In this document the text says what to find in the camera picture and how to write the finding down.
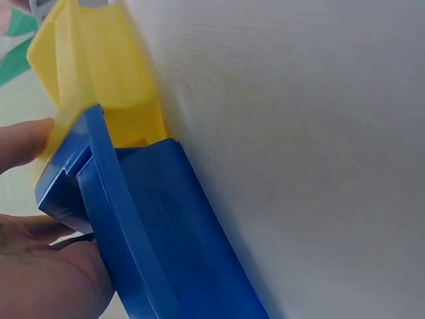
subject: hand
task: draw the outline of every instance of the hand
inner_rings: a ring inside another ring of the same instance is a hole
[[[0,128],[0,173],[33,160],[51,119]],[[73,233],[48,216],[0,215],[0,318],[93,319],[114,290],[91,241],[49,243]]]

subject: green object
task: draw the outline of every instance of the green object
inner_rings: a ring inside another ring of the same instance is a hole
[[[37,22],[33,17],[12,9],[12,19],[6,35],[17,37],[38,29]],[[0,86],[8,83],[14,77],[20,75],[31,67],[27,61],[27,50],[33,38],[26,40],[12,51],[6,54],[4,60],[0,61]]]

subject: blue plastic part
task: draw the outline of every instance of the blue plastic part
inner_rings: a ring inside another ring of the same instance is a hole
[[[94,231],[130,318],[268,318],[175,140],[115,150],[94,106],[36,198],[55,219]]]

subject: white wall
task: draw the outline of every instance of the white wall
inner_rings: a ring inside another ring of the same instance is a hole
[[[56,107],[31,70],[0,88],[0,126],[53,117],[55,113]],[[31,164],[0,175],[0,213],[14,216],[41,214],[35,203],[30,176]],[[116,318],[126,318],[117,295],[102,316],[102,319]]]
[[[275,318],[425,318],[425,1],[126,0]]]

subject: yellow tray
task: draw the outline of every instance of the yellow tray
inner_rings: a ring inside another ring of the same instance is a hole
[[[78,0],[59,0],[27,58],[58,107],[36,162],[36,182],[81,113],[96,104],[115,148],[166,138],[149,59],[121,3],[88,9]]]

